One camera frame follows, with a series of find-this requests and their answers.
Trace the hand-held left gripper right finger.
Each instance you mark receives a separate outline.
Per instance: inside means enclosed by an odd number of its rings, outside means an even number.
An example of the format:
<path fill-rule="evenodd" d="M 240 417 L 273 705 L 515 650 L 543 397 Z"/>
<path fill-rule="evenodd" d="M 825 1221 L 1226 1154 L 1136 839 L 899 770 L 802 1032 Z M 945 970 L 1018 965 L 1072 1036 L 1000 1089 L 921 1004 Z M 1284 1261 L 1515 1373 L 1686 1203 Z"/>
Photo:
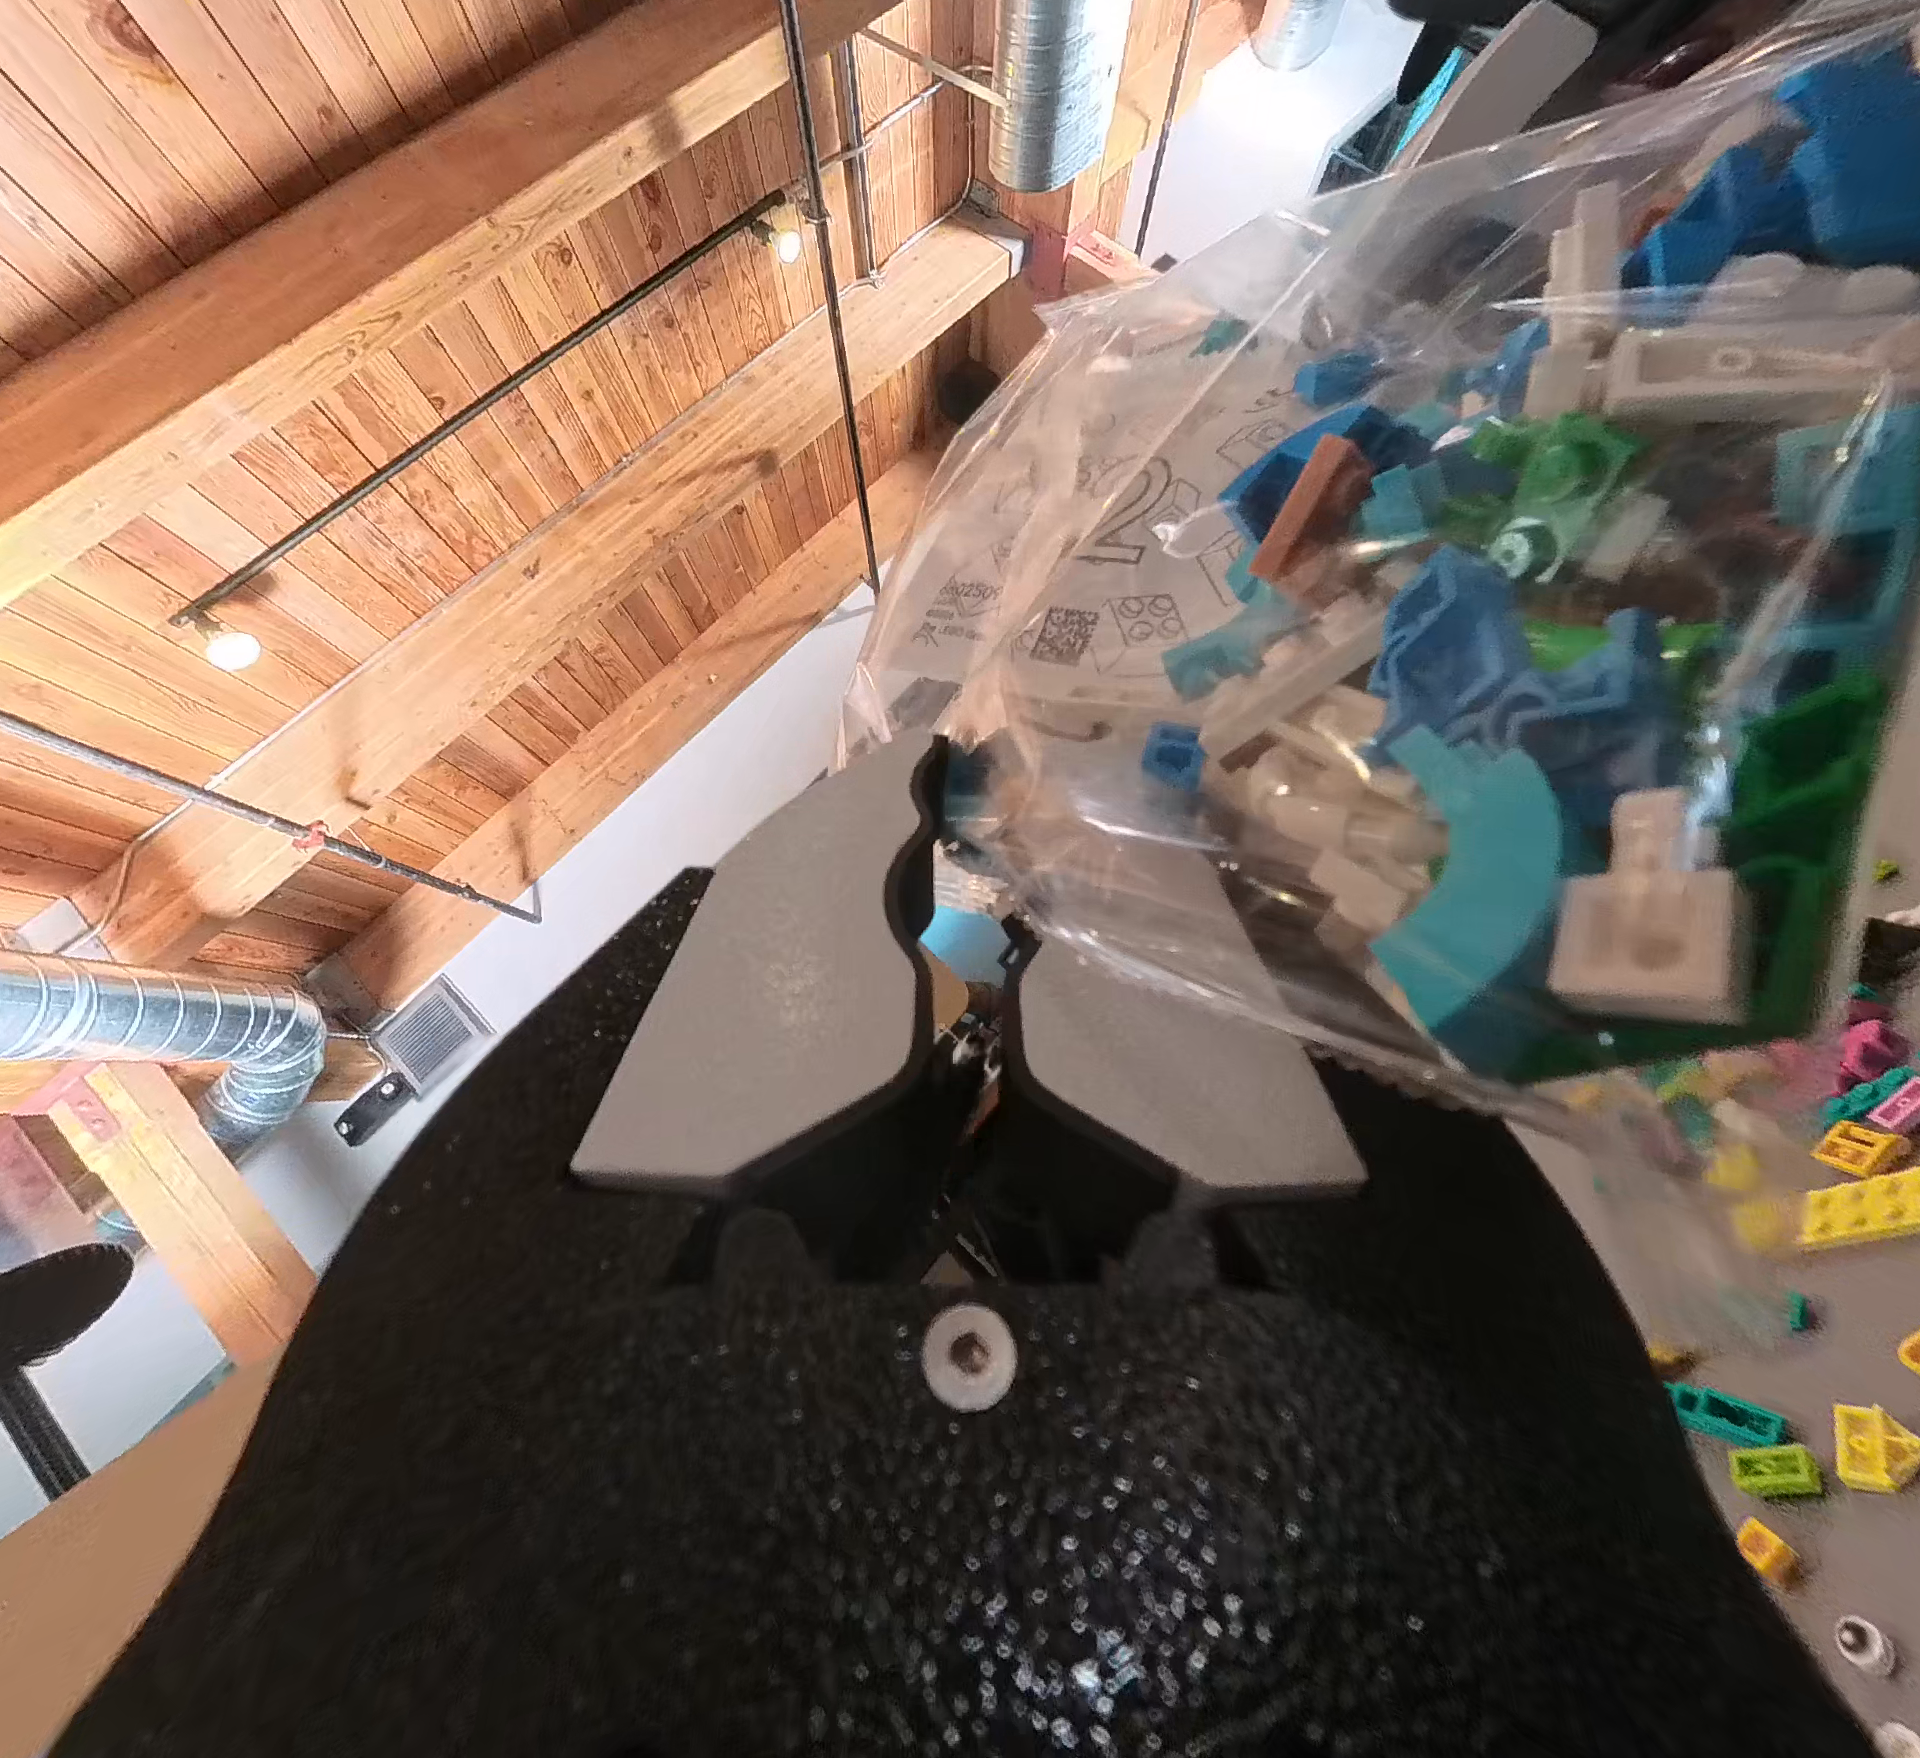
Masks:
<path fill-rule="evenodd" d="M 1356 1196 L 1367 1167 L 1312 1057 L 1058 935 L 1021 935 L 1003 994 L 1000 1177 L 1067 1256 L 1147 1219 Z"/>

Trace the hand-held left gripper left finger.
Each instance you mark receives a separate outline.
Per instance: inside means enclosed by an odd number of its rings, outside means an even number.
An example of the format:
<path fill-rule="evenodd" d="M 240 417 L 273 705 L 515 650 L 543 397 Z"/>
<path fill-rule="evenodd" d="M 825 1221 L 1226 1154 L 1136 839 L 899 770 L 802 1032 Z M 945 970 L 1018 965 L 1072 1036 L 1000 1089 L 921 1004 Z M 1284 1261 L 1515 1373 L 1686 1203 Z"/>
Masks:
<path fill-rule="evenodd" d="M 781 1210 L 839 1256 L 924 1212 L 947 1157 L 919 943 L 945 764 L 945 739 L 902 734 L 720 859 L 575 1180 Z"/>

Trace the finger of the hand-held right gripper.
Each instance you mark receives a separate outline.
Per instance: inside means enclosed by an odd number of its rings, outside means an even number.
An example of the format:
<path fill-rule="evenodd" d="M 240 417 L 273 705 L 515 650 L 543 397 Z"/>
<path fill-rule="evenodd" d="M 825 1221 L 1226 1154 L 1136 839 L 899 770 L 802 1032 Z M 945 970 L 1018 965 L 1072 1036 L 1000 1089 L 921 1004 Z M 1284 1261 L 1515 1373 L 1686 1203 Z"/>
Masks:
<path fill-rule="evenodd" d="M 1523 133 L 1598 43 L 1598 29 L 1561 5 L 1525 5 L 1411 131 L 1395 168 L 1413 170 Z"/>

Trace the clear plastic bag of lego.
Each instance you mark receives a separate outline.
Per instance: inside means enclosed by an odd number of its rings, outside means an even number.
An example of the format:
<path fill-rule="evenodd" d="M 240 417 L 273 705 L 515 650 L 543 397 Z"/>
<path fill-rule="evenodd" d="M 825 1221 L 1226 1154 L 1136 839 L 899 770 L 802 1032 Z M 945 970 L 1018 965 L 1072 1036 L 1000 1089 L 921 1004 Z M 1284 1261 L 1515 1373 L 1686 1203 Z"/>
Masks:
<path fill-rule="evenodd" d="M 1070 958 L 1536 1086 L 1836 1023 L 1915 675 L 1915 0 L 1068 299 L 843 763 Z"/>

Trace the small colourful lego pieces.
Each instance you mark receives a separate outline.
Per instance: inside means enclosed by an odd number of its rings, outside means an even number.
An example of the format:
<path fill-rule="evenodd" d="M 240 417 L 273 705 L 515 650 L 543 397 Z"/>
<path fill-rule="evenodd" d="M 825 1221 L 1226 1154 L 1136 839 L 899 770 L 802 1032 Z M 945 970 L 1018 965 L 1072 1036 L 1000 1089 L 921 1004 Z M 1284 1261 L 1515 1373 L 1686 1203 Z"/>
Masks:
<path fill-rule="evenodd" d="M 1742 1560 L 1830 1669 L 1915 1690 L 1915 1015 L 1853 988 L 1833 1038 L 1699 1071 L 1708 1191 L 1762 1254 L 1759 1322 L 1654 1347 Z"/>

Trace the white vent grille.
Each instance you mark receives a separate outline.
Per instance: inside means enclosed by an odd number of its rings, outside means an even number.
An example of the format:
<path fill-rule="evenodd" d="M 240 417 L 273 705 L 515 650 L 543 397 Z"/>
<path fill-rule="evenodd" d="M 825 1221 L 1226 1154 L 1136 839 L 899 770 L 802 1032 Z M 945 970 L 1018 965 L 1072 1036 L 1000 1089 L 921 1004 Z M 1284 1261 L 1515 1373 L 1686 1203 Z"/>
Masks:
<path fill-rule="evenodd" d="M 371 1045 L 412 1097 L 424 1099 L 468 1071 L 497 1036 L 492 1023 L 446 976 L 429 980 L 371 1029 Z"/>

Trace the grey metal ceiling pipe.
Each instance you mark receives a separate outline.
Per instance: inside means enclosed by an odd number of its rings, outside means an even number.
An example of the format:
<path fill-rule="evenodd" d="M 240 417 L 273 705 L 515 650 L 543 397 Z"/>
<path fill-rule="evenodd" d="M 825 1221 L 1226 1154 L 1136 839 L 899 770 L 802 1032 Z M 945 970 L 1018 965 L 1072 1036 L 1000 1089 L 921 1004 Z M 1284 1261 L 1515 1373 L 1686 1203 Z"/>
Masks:
<path fill-rule="evenodd" d="M 856 396 L 851 390 L 851 362 L 846 351 L 846 333 L 844 317 L 841 304 L 841 293 L 837 283 L 831 230 L 828 230 L 828 207 L 827 207 L 827 188 L 825 188 L 825 170 L 822 154 L 818 146 L 818 131 L 812 111 L 812 96 L 808 87 L 808 60 L 800 18 L 799 0 L 776 0 L 781 14 L 781 43 L 787 65 L 787 85 L 793 93 L 795 118 L 800 139 L 802 154 L 802 216 L 810 232 L 814 255 L 818 258 L 818 269 L 822 276 L 825 290 L 825 311 L 828 320 L 828 343 L 832 373 L 837 379 L 837 396 L 843 416 L 843 429 L 851 461 L 851 489 L 853 504 L 858 515 L 861 552 L 865 561 L 865 581 L 875 600 L 882 594 L 882 569 L 875 544 L 875 527 L 872 516 L 872 498 L 869 483 L 865 473 L 865 459 L 860 439 L 858 416 L 856 416 Z"/>

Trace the ribbed silver ventilation duct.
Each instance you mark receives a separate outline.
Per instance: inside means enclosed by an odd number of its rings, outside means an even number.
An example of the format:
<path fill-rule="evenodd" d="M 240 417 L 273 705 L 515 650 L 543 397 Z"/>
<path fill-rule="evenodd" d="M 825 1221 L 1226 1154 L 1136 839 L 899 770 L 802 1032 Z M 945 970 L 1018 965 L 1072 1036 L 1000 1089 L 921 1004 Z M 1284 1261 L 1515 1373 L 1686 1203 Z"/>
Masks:
<path fill-rule="evenodd" d="M 1133 0 L 999 0 L 989 174 L 1021 196 L 1067 188 L 1105 149 Z"/>

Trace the large silver ventilation duct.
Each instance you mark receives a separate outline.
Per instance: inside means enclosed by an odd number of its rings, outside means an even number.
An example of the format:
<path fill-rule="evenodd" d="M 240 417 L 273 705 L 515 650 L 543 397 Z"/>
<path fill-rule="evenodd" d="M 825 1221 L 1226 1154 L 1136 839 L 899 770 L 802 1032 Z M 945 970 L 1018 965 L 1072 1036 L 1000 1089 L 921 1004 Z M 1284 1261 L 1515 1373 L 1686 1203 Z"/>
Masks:
<path fill-rule="evenodd" d="M 322 1010 L 299 990 L 1 953 L 5 1063 L 211 1065 L 197 1111 L 231 1164 L 310 1097 L 326 1047 Z"/>

